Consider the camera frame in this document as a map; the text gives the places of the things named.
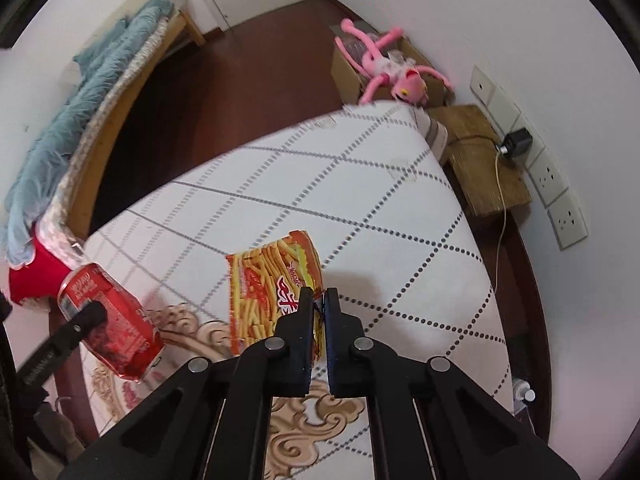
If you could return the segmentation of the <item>pink panther plush toy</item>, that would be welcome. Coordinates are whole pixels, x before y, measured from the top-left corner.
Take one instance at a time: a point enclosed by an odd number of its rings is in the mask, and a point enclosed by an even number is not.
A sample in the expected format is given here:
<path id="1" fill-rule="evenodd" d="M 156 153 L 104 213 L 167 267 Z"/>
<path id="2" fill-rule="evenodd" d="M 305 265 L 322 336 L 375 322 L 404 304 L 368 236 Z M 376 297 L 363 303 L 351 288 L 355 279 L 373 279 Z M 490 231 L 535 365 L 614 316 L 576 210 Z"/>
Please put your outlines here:
<path id="1" fill-rule="evenodd" d="M 358 99 L 359 105 L 373 102 L 379 88 L 390 90 L 390 96 L 396 101 L 413 106 L 426 105 L 428 93 L 424 74 L 439 80 L 446 90 L 454 90 L 449 79 L 433 67 L 416 64 L 411 58 L 405 58 L 402 53 L 400 58 L 393 58 L 391 50 L 383 52 L 396 40 L 404 38 L 404 31 L 400 27 L 392 28 L 377 40 L 373 40 L 349 18 L 344 18 L 340 27 L 342 32 L 358 39 L 364 47 L 361 60 L 356 61 L 346 49 L 343 39 L 334 38 L 335 45 L 343 58 L 367 79 L 367 84 Z"/>

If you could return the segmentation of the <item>black power adapter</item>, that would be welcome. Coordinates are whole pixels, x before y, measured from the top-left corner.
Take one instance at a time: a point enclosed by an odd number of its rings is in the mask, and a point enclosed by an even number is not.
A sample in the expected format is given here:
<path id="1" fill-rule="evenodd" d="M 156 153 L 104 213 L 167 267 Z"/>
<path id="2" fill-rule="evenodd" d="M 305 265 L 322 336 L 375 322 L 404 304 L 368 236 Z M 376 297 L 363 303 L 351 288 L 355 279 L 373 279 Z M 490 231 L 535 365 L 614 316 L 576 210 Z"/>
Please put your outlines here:
<path id="1" fill-rule="evenodd" d="M 499 146 L 499 152 L 506 159 L 524 155 L 532 146 L 533 137 L 527 128 L 519 128 L 506 134 Z"/>

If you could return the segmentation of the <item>pink patterned mattress cover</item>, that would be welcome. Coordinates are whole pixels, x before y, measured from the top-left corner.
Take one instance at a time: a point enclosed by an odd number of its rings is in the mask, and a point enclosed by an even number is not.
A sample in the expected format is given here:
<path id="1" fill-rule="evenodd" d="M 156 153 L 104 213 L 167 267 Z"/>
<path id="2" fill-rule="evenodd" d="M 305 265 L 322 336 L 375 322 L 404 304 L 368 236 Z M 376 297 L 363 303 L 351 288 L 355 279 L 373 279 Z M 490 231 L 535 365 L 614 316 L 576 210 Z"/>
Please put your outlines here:
<path id="1" fill-rule="evenodd" d="M 73 234 L 67 223 L 70 221 L 70 210 L 76 197 L 82 172 L 89 165 L 91 150 L 98 142 L 101 129 L 124 92 L 149 64 L 152 55 L 160 48 L 168 29 L 169 18 L 160 18 L 152 35 L 145 40 L 142 47 L 107 92 L 98 110 L 88 122 L 88 126 L 80 137 L 78 147 L 70 159 L 70 166 L 51 198 L 48 208 L 36 223 L 35 237 L 50 254 L 60 260 L 64 266 L 74 270 L 84 261 L 84 250 L 79 236 Z"/>

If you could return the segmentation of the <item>red bed sheet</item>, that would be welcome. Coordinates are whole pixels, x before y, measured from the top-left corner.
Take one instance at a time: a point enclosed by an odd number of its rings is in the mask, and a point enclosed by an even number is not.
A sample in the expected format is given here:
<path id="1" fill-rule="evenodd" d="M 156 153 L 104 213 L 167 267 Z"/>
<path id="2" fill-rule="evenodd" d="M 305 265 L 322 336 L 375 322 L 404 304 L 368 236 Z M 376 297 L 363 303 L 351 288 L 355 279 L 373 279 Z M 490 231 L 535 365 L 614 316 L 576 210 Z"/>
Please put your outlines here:
<path id="1" fill-rule="evenodd" d="M 64 278 L 72 270 L 34 239 L 35 257 L 31 263 L 9 270 L 9 293 L 14 304 L 25 300 L 58 296 Z"/>

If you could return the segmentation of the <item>light blue duvet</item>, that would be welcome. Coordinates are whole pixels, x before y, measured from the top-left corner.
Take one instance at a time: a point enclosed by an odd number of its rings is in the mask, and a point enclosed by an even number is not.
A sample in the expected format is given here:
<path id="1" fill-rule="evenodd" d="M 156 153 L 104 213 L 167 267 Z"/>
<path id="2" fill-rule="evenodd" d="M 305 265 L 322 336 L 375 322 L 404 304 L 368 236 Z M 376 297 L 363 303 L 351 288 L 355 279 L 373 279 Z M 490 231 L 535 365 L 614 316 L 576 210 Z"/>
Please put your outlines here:
<path id="1" fill-rule="evenodd" d="M 6 194 L 3 244 L 11 266 L 20 268 L 34 260 L 32 226 L 49 206 L 90 120 L 134 56 L 166 26 L 173 10 L 170 0 L 148 0 L 136 14 L 118 20 L 74 57 L 80 84 L 32 144 Z"/>

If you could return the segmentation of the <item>wooden stool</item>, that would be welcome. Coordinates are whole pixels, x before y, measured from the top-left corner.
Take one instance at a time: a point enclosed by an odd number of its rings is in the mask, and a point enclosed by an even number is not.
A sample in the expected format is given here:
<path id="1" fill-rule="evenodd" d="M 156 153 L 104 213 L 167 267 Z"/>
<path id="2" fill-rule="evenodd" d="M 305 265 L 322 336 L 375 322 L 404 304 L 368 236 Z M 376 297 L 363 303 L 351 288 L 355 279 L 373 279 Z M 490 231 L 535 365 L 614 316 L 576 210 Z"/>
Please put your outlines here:
<path id="1" fill-rule="evenodd" d="M 493 217 L 532 201 L 518 165 L 498 156 L 500 139 L 479 107 L 433 107 L 428 114 L 447 129 L 444 166 L 469 217 Z"/>

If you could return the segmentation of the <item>white wall socket strip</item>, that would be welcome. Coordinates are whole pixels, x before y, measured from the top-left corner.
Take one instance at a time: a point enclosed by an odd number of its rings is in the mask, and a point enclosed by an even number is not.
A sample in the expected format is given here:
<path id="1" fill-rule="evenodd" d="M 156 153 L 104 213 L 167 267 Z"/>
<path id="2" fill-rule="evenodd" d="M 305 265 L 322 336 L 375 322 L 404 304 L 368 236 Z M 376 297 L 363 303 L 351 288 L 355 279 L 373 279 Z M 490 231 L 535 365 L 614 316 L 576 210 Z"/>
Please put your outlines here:
<path id="1" fill-rule="evenodd" d="M 516 156 L 516 161 L 528 174 L 547 211 L 559 248 L 565 250 L 587 238 L 588 226 L 577 196 L 556 163 L 555 154 L 521 109 L 477 65 L 472 69 L 470 90 L 488 111 L 500 136 L 525 130 L 532 137 L 532 144 Z"/>

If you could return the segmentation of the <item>orange fries snack bag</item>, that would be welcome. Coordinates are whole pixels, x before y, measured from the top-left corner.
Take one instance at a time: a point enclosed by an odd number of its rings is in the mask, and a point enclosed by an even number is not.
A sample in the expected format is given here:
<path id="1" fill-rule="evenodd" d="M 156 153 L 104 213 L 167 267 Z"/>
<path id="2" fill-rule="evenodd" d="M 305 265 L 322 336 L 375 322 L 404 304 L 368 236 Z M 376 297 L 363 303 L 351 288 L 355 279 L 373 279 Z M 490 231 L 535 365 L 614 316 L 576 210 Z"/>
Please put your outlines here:
<path id="1" fill-rule="evenodd" d="M 314 299 L 323 292 L 320 259 L 307 232 L 228 255 L 230 278 L 230 348 L 237 356 L 274 335 L 279 318 L 298 310 L 300 291 Z"/>

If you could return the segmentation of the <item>white grid tablecloth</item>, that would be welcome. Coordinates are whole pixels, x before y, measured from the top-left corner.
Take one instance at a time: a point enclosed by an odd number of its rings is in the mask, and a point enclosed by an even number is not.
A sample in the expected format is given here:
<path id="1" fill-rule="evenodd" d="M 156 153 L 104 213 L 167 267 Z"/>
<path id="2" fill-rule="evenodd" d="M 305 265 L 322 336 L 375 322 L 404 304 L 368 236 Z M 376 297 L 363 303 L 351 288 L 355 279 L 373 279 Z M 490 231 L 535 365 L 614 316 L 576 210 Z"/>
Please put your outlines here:
<path id="1" fill-rule="evenodd" d="M 368 335 L 409 358 L 448 356 L 510 406 L 491 268 L 427 125 L 389 102 L 322 116 L 206 162 L 92 234 L 88 255 L 167 338 L 144 382 L 88 359 L 101 434 L 189 356 L 268 336 L 303 286 L 335 288 Z"/>

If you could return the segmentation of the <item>red soda can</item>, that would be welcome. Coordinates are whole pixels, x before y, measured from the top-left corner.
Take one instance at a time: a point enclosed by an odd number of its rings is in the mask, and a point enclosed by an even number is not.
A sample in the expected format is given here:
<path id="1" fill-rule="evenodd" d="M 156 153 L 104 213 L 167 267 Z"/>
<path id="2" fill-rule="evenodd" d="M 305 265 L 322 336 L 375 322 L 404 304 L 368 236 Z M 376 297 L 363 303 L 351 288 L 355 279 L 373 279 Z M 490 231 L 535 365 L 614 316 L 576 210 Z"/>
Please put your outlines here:
<path id="1" fill-rule="evenodd" d="M 104 307 L 106 321 L 89 333 L 88 350 L 120 378 L 140 380 L 165 348 L 160 331 L 133 294 L 90 262 L 64 278 L 58 306 L 70 320 L 93 301 Z"/>

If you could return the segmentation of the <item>wooden bed frame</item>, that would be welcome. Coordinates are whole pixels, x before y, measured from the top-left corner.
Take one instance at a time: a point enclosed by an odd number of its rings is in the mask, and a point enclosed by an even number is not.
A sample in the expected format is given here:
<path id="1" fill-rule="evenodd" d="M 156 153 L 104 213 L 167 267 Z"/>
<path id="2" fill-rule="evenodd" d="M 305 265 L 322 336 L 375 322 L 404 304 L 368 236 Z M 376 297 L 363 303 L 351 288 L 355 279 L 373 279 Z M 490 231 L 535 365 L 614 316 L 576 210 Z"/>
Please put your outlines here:
<path id="1" fill-rule="evenodd" d="M 175 11 L 169 19 L 166 36 L 160 44 L 160 48 L 152 55 L 149 64 L 131 81 L 130 86 L 122 92 L 118 103 L 107 116 L 106 123 L 101 129 L 99 140 L 89 155 L 89 165 L 82 172 L 78 193 L 73 199 L 72 209 L 70 210 L 70 221 L 67 223 L 73 234 L 79 236 L 81 240 L 85 240 L 90 234 L 96 198 L 120 130 L 122 130 L 130 110 L 137 101 L 144 85 L 148 82 L 153 70 L 182 34 L 187 34 L 190 40 L 199 47 L 206 44 L 204 35 L 193 21 L 193 18 L 191 18 L 189 12 L 186 10 Z"/>

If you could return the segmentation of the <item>cardboard box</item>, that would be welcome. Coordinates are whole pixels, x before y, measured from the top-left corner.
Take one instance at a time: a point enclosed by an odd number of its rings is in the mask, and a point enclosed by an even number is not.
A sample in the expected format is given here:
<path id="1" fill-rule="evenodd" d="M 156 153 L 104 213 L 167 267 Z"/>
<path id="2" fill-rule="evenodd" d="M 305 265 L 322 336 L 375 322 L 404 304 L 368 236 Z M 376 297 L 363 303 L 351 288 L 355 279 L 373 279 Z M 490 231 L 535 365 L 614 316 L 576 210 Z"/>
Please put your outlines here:
<path id="1" fill-rule="evenodd" d="M 395 100 L 439 107 L 454 94 L 448 78 L 397 34 L 335 37 L 331 75 L 345 104 Z"/>

